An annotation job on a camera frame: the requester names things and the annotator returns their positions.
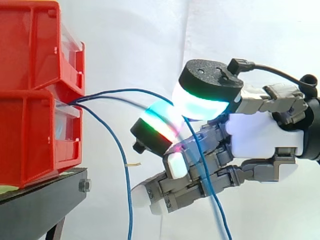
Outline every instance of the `red storage bin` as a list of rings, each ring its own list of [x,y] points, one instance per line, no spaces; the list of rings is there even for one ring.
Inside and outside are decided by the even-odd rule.
[[[85,46],[55,1],[0,0],[0,185],[23,188],[82,160]]]

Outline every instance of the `green light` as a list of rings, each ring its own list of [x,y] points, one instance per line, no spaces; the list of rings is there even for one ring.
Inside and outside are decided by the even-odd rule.
[[[184,124],[183,117],[175,107],[163,100],[152,104],[140,118],[171,142]]]
[[[174,106],[180,113],[193,120],[213,120],[222,114],[229,103],[224,101],[206,100],[191,95],[179,83],[172,94]]]

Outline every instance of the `white background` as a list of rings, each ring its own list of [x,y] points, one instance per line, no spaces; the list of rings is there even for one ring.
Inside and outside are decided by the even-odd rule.
[[[86,44],[86,93],[139,87],[170,97],[183,63],[232,57],[320,76],[318,1],[304,0],[61,0],[63,17]],[[256,86],[282,81],[263,72],[241,75]],[[122,96],[149,105],[140,93]],[[162,171],[161,159],[138,155],[131,126],[140,112],[114,101],[87,104],[112,126],[125,147],[132,187]],[[124,167],[112,137],[85,114],[83,163],[92,179],[87,199],[66,218],[63,240],[124,240],[128,207]],[[246,182],[218,195],[235,240],[320,239],[320,166],[299,160],[277,184]],[[133,240],[158,240],[160,218],[134,210]],[[164,217],[162,240],[214,240],[207,199]]]

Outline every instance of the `cable connector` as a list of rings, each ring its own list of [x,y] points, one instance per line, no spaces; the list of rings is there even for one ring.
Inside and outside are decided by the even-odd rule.
[[[238,76],[239,73],[249,72],[255,69],[255,63],[245,59],[232,58],[226,69],[233,75]]]

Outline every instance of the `screw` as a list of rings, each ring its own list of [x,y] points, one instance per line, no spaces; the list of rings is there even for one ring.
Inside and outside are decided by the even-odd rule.
[[[79,182],[79,191],[82,193],[88,193],[91,190],[91,179],[81,179]]]

